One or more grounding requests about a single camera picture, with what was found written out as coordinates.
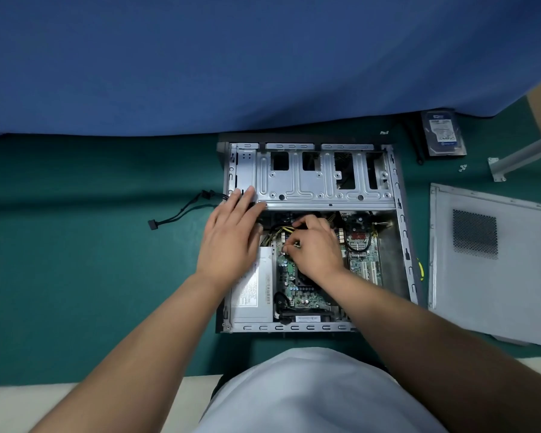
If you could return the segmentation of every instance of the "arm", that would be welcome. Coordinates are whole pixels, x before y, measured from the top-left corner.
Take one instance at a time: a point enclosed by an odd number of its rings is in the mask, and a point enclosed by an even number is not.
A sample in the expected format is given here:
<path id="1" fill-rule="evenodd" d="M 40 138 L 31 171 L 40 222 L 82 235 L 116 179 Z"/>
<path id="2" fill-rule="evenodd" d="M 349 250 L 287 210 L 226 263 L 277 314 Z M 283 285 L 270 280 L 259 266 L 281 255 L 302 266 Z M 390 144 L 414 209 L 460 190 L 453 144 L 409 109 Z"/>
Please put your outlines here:
<path id="1" fill-rule="evenodd" d="M 312 215 L 294 226 L 301 223 L 309 229 L 293 233 L 283 249 L 344 308 L 401 386 L 448 430 L 541 431 L 540 374 L 345 270 L 328 223 Z"/>
<path id="2" fill-rule="evenodd" d="M 255 260 L 266 204 L 235 192 L 211 214 L 196 273 L 114 348 L 34 433 L 159 432 L 186 366 L 226 292 Z M 179 322 L 186 323 L 179 330 Z"/>

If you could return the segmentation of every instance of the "blue cloth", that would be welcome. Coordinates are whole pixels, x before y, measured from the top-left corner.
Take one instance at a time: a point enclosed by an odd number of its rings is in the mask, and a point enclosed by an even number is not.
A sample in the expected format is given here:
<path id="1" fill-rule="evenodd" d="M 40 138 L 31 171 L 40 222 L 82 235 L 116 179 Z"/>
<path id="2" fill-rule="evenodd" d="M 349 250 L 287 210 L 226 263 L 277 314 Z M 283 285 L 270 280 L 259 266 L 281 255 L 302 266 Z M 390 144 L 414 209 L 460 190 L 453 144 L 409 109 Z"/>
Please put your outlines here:
<path id="1" fill-rule="evenodd" d="M 0 0 L 0 132 L 491 116 L 540 80 L 541 0 Z"/>

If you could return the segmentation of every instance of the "green floor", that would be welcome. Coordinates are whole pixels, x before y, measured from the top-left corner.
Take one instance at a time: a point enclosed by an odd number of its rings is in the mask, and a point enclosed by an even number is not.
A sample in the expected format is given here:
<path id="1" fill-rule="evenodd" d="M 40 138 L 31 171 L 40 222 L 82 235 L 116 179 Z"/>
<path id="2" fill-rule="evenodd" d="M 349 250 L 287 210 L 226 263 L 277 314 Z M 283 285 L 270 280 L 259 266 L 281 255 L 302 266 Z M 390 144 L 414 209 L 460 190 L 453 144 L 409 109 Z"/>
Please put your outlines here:
<path id="1" fill-rule="evenodd" d="M 391 134 L 425 267 L 430 182 L 541 203 L 541 160 L 498 184 L 486 163 L 539 137 L 526 100 L 494 119 L 461 118 L 460 125 L 468 157 L 424 166 L 400 128 Z M 388 118 L 361 118 L 283 131 L 362 136 L 388 127 Z M 146 221 L 170 217 L 201 189 L 222 189 L 216 139 L 0 138 L 0 385 L 81 380 L 193 272 L 210 209 L 153 232 Z M 459 173 L 462 163 L 468 167 Z M 215 335 L 211 321 L 188 375 L 256 364 L 295 346 L 373 356 L 356 334 L 298 336 Z M 517 357 L 541 356 L 538 346 L 498 345 Z"/>

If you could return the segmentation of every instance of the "person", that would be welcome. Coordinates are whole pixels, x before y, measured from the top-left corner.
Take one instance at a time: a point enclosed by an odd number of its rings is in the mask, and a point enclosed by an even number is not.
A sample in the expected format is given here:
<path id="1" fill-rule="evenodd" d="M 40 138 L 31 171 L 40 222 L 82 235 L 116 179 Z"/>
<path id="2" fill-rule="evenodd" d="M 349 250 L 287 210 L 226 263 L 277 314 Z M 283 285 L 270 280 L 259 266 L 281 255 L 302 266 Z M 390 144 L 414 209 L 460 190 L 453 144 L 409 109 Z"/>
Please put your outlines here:
<path id="1" fill-rule="evenodd" d="M 266 205 L 249 209 L 253 194 L 236 190 L 212 212 L 195 273 L 32 432 L 160 431 L 207 322 L 255 261 Z M 326 220 L 307 215 L 293 226 L 303 223 L 285 251 L 345 309 L 392 377 L 332 350 L 288 350 L 227 382 L 197 432 L 541 432 L 540 374 L 353 275 Z"/>

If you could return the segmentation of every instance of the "white shirt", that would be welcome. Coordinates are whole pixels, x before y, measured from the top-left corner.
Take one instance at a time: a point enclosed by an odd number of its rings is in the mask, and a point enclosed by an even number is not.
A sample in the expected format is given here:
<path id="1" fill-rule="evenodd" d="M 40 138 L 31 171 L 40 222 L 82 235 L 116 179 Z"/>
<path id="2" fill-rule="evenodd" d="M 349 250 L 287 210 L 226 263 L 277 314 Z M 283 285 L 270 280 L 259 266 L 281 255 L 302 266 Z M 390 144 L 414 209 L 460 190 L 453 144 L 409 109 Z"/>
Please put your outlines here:
<path id="1" fill-rule="evenodd" d="M 195 433 L 441 432 L 393 378 L 325 348 L 295 348 L 226 383 Z"/>

